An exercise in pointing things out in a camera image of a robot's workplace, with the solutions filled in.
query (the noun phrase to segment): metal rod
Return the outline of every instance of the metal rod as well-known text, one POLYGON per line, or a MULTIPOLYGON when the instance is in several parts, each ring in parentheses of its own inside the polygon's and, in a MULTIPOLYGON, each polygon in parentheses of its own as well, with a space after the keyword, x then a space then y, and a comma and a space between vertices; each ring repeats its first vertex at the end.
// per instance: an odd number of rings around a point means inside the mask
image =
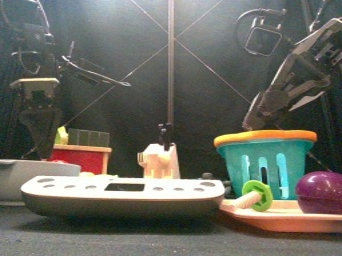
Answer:
POLYGON ((173 78, 175 78, 175 2, 168 0, 168 94, 167 122, 173 125, 173 78))

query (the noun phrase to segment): wooden tray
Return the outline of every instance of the wooden tray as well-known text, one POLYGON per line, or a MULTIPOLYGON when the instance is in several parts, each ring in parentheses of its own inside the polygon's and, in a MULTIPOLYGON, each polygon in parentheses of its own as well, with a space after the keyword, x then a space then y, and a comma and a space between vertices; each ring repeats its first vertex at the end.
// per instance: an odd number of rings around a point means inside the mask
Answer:
POLYGON ((220 211, 233 219, 275 232, 342 233, 342 215, 304 214, 295 200, 273 200, 264 212, 239 209, 223 200, 220 211))

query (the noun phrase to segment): black curtain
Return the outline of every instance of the black curtain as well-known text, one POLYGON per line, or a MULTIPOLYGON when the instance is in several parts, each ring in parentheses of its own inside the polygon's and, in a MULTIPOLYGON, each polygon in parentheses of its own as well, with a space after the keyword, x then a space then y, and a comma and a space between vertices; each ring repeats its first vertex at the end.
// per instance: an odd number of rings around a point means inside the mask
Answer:
MULTIPOLYGON (((212 141, 221 134, 243 131, 241 120, 252 98, 259 90, 268 87, 287 54, 279 48, 265 58, 240 50, 232 36, 235 21, 251 9, 285 8, 284 33, 299 41, 305 36, 300 1, 288 2, 175 1, 173 142, 183 178, 196 178, 203 172, 211 172, 219 178, 227 176, 212 141)), ((312 12, 316 2, 312 1, 312 12)), ((73 58, 85 58, 105 68, 105 75, 132 84, 130 88, 93 86, 72 74, 64 74, 60 85, 61 124, 66 124, 66 128, 109 132, 113 152, 108 172, 140 177, 142 170, 136 162, 136 153, 156 143, 157 124, 167 122, 168 1, 45 0, 41 3, 54 36, 56 57, 68 54, 74 41, 73 58)), ((249 22, 247 20, 241 24, 241 34, 247 33, 249 22)), ((8 82, 1 80, 1 88, 8 82)), ((10 92, 2 92, 2 98, 9 95, 10 92)), ((5 111, 10 107, 9 102, 1 104, 5 111)), ((321 106, 315 102, 293 113, 283 128, 316 131, 319 142, 313 153, 332 164, 335 159, 324 153, 330 145, 324 140, 326 127, 316 122, 320 118, 321 106)), ((16 132, 14 138, 22 139, 22 133, 16 132)), ((20 152, 24 152, 29 147, 17 141, 10 149, 14 152, 21 148, 20 152)), ((317 168, 316 163, 308 160, 307 171, 317 168)))

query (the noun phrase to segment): teal plastic basket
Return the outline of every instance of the teal plastic basket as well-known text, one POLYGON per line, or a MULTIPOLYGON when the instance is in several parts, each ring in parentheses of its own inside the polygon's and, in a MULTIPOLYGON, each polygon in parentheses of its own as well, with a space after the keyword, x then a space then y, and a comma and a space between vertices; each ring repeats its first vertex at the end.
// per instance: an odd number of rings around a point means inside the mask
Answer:
POLYGON ((313 142, 303 139, 256 139, 223 143, 224 158, 235 195, 248 180, 268 184, 273 199, 293 200, 295 186, 304 175, 305 153, 313 142))

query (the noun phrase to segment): purple toy eggplant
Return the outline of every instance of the purple toy eggplant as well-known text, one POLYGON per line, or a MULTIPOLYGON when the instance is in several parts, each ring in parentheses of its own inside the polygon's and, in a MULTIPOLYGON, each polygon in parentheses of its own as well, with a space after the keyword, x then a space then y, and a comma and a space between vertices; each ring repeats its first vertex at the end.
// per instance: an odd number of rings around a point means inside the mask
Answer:
POLYGON ((342 214, 342 174, 328 171, 305 174, 295 193, 304 213, 342 214))

